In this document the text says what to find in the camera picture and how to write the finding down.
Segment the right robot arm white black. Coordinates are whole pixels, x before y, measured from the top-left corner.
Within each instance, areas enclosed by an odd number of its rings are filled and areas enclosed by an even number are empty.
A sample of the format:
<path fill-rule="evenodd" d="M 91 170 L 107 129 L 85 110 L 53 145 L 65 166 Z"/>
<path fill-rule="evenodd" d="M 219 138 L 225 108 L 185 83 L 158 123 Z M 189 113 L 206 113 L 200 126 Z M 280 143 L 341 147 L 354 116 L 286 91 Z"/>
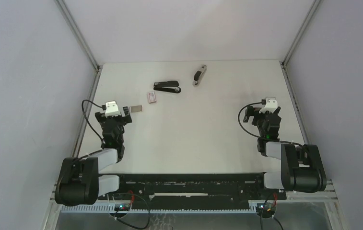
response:
<path fill-rule="evenodd" d="M 327 177 L 317 145 L 299 144 L 279 138 L 281 117 L 280 107 L 273 111 L 261 110 L 258 103 L 244 106 L 238 115 L 238 123 L 251 122 L 259 134 L 251 134 L 257 139 L 257 150 L 264 156 L 280 161 L 278 172 L 264 173 L 264 181 L 255 186 L 260 199 L 268 199 L 274 189 L 316 193 L 324 191 Z"/>

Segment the black stapler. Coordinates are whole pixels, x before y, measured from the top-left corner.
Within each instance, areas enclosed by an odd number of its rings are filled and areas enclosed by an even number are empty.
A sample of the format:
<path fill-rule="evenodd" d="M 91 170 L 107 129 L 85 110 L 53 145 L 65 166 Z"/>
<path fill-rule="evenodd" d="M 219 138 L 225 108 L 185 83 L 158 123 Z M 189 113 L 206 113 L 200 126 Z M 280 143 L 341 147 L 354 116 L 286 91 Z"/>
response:
<path fill-rule="evenodd" d="M 179 82 L 175 80 L 159 81 L 153 84 L 155 91 L 169 92 L 169 93 L 181 93 Z"/>

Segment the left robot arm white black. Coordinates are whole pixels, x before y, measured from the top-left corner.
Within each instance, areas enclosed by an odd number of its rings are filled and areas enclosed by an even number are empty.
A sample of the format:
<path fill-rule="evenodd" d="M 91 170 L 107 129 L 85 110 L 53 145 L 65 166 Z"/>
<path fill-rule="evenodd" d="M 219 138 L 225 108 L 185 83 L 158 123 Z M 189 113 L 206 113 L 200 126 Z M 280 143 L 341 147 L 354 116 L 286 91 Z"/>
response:
<path fill-rule="evenodd" d="M 124 157 L 124 127 L 132 122 L 129 107 L 123 112 L 110 105 L 95 113 L 102 128 L 103 147 L 80 158 L 65 158 L 55 190 L 55 201 L 65 206 L 92 205 L 97 198 L 110 193 L 117 200 L 127 196 L 128 187 L 117 175 L 100 175 L 100 171 Z"/>

